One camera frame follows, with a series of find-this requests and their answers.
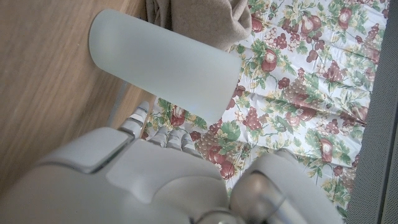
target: beige towel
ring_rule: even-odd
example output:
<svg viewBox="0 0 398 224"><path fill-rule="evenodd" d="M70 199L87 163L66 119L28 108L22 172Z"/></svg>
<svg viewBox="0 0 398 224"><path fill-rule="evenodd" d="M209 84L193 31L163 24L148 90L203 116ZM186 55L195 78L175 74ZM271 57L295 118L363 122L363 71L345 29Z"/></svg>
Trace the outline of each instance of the beige towel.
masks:
<svg viewBox="0 0 398 224"><path fill-rule="evenodd" d="M248 0L146 0L148 22L221 50L251 33Z"/></svg>

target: wooden surface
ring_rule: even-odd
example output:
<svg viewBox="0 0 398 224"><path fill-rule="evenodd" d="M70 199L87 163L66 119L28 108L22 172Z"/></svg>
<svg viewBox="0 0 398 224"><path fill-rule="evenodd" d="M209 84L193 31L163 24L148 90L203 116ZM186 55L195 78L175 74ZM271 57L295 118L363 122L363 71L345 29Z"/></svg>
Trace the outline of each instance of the wooden surface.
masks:
<svg viewBox="0 0 398 224"><path fill-rule="evenodd" d="M133 16L144 0L0 0L0 194L62 144L118 127L154 96L101 71L88 51L95 15Z"/></svg>

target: floral tablecloth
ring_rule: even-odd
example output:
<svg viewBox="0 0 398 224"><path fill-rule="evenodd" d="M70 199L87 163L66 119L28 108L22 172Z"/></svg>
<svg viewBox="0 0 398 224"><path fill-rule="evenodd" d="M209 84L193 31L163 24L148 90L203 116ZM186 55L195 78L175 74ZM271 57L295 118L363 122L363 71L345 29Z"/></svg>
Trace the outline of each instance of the floral tablecloth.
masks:
<svg viewBox="0 0 398 224"><path fill-rule="evenodd" d="M249 0L249 8L252 36L231 48L241 76L223 117L207 124L158 98L143 137L159 126L190 133L229 191L253 160L284 147L345 217L389 1Z"/></svg>

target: gray fabric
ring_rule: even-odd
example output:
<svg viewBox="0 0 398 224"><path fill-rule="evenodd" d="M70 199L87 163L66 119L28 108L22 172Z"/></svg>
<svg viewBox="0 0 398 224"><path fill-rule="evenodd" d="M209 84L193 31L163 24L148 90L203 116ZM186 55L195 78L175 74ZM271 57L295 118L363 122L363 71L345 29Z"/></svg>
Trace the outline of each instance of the gray fabric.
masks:
<svg viewBox="0 0 398 224"><path fill-rule="evenodd" d="M398 2L391 1L347 223L396 223L398 219L398 155L392 150L397 150L397 7Z"/></svg>
<svg viewBox="0 0 398 224"><path fill-rule="evenodd" d="M146 0L148 22L221 50L248 37L248 0Z"/></svg>

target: frosted glass lampshade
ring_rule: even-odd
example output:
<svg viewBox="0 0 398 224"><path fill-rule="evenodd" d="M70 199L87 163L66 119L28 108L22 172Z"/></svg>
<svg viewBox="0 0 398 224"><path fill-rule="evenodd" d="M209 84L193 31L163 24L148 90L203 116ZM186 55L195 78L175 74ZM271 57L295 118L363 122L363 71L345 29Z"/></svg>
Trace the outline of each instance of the frosted glass lampshade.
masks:
<svg viewBox="0 0 398 224"><path fill-rule="evenodd" d="M210 124L224 113L241 68L238 57L111 9L94 19L89 48L99 68Z"/></svg>

